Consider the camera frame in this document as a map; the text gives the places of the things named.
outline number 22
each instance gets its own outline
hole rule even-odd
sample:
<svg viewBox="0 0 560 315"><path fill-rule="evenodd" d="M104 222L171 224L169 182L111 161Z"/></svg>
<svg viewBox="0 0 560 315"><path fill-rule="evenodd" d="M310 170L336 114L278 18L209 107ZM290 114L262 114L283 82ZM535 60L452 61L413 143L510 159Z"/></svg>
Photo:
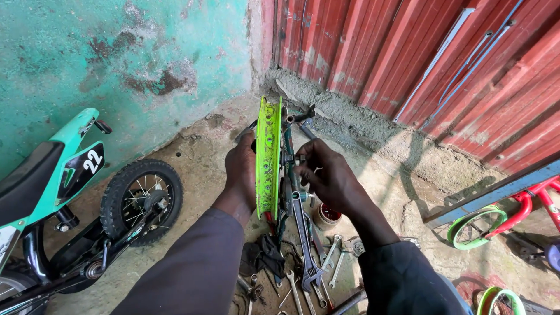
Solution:
<svg viewBox="0 0 560 315"><path fill-rule="evenodd" d="M98 156L97 152L95 152L94 150L90 150L87 153L87 158L89 160L86 160L83 162L83 168L88 169L91 171L91 174L95 174L95 172L97 171L97 167L99 166L99 164L101 163L101 160L103 159L102 156Z"/></svg>

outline hand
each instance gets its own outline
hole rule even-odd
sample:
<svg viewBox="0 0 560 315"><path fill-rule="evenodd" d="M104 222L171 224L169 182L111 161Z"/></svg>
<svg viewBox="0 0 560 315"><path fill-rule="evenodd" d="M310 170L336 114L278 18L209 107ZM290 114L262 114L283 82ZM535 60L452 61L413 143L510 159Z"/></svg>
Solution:
<svg viewBox="0 0 560 315"><path fill-rule="evenodd" d="M305 162L294 167L301 176L301 185L336 212L349 217L371 207L372 201L354 176L346 159L316 138L304 144L296 155L305 155Z"/></svg>
<svg viewBox="0 0 560 315"><path fill-rule="evenodd" d="M226 186L212 205L233 216L243 227L256 208L255 153L251 150L254 139L253 131L245 133L227 153Z"/></svg>
<svg viewBox="0 0 560 315"><path fill-rule="evenodd" d="M304 144L296 155L302 154L305 162L293 169L301 176L301 185L309 183L310 192L315 192L332 210L347 215L366 250L400 241L344 156L319 138Z"/></svg>

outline red bike frame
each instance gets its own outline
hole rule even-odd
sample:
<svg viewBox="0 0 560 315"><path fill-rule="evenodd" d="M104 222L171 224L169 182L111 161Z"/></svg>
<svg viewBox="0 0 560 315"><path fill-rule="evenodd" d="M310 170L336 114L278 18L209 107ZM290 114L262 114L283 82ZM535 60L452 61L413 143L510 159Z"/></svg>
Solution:
<svg viewBox="0 0 560 315"><path fill-rule="evenodd" d="M538 183L535 186L529 187L527 190L518 192L517 194L511 196L510 198L521 202L521 209L507 219L507 221L502 223L496 230L488 233L485 238L491 239L497 234L507 231L513 228L517 223L523 221L531 213L531 210L533 210L533 202L531 198L534 196L538 196L540 198L544 207L547 209L548 215L550 215L550 218L554 222L554 225L558 231L560 231L560 213L547 192L547 188L551 187L560 193L559 179L560 175L556 175L553 178L547 179L544 182Z"/></svg>

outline teal kids bike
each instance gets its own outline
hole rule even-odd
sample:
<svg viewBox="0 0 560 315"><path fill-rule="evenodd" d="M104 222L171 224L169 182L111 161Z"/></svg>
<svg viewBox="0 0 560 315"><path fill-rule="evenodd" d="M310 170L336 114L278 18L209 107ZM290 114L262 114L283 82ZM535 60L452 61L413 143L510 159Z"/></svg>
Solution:
<svg viewBox="0 0 560 315"><path fill-rule="evenodd" d="M67 204L105 165L103 142L80 149L92 126L111 133L98 116L83 110L0 181L0 315L43 314L52 295L88 288L127 247L159 240L179 216L177 172L163 161L138 160L112 178L100 216L47 259L45 222L55 216L61 233L77 227ZM19 239L24 259L10 256Z"/></svg>

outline teal painted wall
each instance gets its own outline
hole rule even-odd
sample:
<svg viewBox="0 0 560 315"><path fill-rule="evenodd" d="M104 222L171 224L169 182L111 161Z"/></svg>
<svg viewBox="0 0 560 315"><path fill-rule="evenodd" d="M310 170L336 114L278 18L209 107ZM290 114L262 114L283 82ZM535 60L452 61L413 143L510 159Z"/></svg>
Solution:
<svg viewBox="0 0 560 315"><path fill-rule="evenodd" d="M0 178L83 108L101 179L250 88L247 1L0 0Z"/></svg>

